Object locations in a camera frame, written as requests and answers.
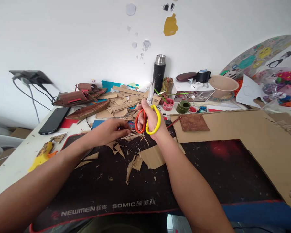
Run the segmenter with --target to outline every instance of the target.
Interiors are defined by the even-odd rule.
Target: scissors
[[[152,132],[149,131],[147,115],[146,115],[146,112],[144,111],[144,109],[142,109],[138,113],[138,115],[136,117],[136,120],[135,120],[135,129],[136,129],[137,133],[143,133],[146,130],[146,132],[148,134],[150,134],[150,135],[151,134],[155,134],[158,131],[160,125],[161,125],[161,114],[160,114],[159,110],[157,109],[157,107],[155,105],[152,105],[152,99],[153,99],[153,94],[154,94],[153,92],[154,92],[154,82],[151,83],[150,91],[149,91],[149,94],[148,94],[147,103],[148,103],[149,106],[151,106],[151,109],[155,110],[155,112],[157,114],[157,125],[156,125],[155,129]],[[146,124],[144,124],[143,127],[142,127],[142,130],[139,131],[138,130],[138,119],[139,119],[139,114],[142,113],[142,112],[143,112],[143,119],[146,121]]]

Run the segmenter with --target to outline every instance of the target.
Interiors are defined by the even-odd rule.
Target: wall outlet
[[[30,79],[32,83],[35,84],[53,84],[52,81],[42,72],[42,71],[31,71],[31,70],[10,70],[12,75],[18,73],[22,74],[24,77]]]

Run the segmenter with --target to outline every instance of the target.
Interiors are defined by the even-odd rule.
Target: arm
[[[86,151],[130,133],[124,120],[110,119],[0,194],[0,232],[23,231],[47,207]]]
[[[142,107],[148,116],[149,129],[153,130],[157,123],[157,115],[146,101],[142,100]],[[140,116],[141,114],[139,121],[143,124],[144,120]],[[162,118],[160,129],[151,137],[157,142],[164,156],[173,194],[192,231],[234,232],[213,190],[183,154],[163,121]]]

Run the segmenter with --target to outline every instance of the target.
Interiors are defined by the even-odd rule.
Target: white box
[[[193,91],[191,89],[190,81],[179,82],[176,80],[174,81],[174,86],[172,88],[171,94],[186,93],[186,92],[193,92],[193,94],[172,95],[171,98],[175,102],[180,102],[181,100],[193,102],[193,99],[191,98],[191,96],[194,95],[195,96],[194,102],[205,102],[214,93],[214,91],[215,89],[210,85],[210,83],[208,83],[208,88],[200,87],[197,91]]]

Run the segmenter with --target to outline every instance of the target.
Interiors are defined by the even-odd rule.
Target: brown paper square
[[[181,115],[181,126],[184,132],[187,131],[210,131],[203,115],[198,113]]]

